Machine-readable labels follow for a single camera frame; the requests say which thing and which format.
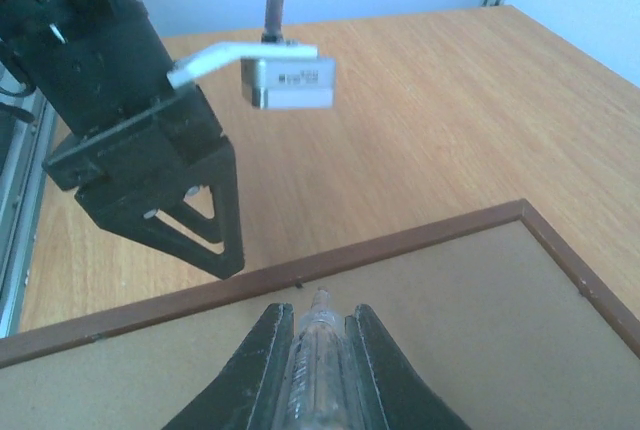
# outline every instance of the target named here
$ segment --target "bolt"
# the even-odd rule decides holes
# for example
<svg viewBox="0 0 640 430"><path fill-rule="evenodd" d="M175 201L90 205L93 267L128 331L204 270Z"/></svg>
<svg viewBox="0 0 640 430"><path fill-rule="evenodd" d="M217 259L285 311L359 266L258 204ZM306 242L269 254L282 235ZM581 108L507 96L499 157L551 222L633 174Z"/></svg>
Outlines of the bolt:
<svg viewBox="0 0 640 430"><path fill-rule="evenodd" d="M193 197L194 195L197 195L199 191L200 191L200 187L198 185L194 185L189 190L187 190L187 193L185 193L184 196L185 198Z"/></svg>

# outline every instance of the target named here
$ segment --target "brown frame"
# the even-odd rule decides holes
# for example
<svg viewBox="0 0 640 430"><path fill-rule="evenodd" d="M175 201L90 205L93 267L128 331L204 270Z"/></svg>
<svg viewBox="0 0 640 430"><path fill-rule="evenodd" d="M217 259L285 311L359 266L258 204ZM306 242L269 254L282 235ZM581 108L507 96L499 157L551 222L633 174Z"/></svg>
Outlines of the brown frame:
<svg viewBox="0 0 640 430"><path fill-rule="evenodd" d="M640 322L527 200L517 200L228 280L143 300L0 340L0 368L334 275L521 221L640 358Z"/></svg>

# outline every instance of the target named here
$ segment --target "wooden surface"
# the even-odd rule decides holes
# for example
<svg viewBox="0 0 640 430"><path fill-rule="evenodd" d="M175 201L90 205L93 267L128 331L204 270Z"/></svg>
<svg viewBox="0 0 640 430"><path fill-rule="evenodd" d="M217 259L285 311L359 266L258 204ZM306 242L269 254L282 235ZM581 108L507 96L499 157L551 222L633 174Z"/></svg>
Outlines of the wooden surface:
<svg viewBox="0 0 640 430"><path fill-rule="evenodd" d="M237 65L201 81L236 148L245 271L527 198L640 315L640 90L511 7L287 35L337 58L335 109L254 110ZM99 231L51 182L43 205L22 329L213 279Z"/></svg>
<svg viewBox="0 0 640 430"><path fill-rule="evenodd" d="M640 358L640 320L611 292L527 200L465 213L409 230L290 260L227 280L187 288L0 339L0 369L238 301L310 285L318 279L520 222ZM505 248L510 242L504 242ZM490 273L478 267L478 272Z"/></svg>

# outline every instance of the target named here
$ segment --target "transparent tube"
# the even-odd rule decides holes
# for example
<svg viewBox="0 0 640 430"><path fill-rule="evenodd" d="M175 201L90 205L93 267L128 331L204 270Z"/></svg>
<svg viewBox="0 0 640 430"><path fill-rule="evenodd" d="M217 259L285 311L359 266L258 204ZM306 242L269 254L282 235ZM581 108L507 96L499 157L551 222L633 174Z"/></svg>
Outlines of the transparent tube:
<svg viewBox="0 0 640 430"><path fill-rule="evenodd" d="M361 430L357 373L344 320L320 288L291 344L274 430Z"/></svg>

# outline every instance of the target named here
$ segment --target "wooden table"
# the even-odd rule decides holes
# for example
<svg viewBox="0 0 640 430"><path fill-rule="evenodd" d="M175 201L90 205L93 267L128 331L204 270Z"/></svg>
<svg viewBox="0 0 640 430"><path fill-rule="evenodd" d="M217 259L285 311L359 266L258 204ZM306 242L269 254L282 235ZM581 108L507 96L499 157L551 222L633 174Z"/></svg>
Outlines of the wooden table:
<svg viewBox="0 0 640 430"><path fill-rule="evenodd" d="M333 111L251 109L237 65L201 81L237 152L245 271L524 197L640 316L638 88L511 7L287 35L338 59ZM23 330L213 279L98 230L51 182L43 205Z"/></svg>

